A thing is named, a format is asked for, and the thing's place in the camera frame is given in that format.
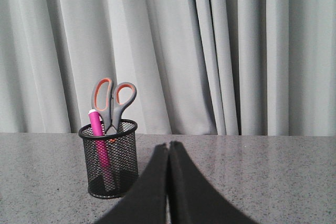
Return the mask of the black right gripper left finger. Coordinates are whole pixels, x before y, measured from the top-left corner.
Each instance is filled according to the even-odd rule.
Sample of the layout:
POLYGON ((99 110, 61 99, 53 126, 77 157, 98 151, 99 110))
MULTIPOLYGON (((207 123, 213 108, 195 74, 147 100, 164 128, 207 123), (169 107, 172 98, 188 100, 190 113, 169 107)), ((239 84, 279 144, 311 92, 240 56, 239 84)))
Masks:
POLYGON ((166 223, 168 149, 157 145, 127 194, 96 223, 166 223))

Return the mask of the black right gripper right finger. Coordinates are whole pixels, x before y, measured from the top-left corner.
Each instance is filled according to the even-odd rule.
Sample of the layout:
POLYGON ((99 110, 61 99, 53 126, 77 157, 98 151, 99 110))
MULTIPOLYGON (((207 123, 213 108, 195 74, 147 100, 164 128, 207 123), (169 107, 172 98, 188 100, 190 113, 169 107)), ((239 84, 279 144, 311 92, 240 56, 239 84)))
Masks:
POLYGON ((255 223, 206 180, 181 142, 170 143, 167 178, 171 223, 255 223))

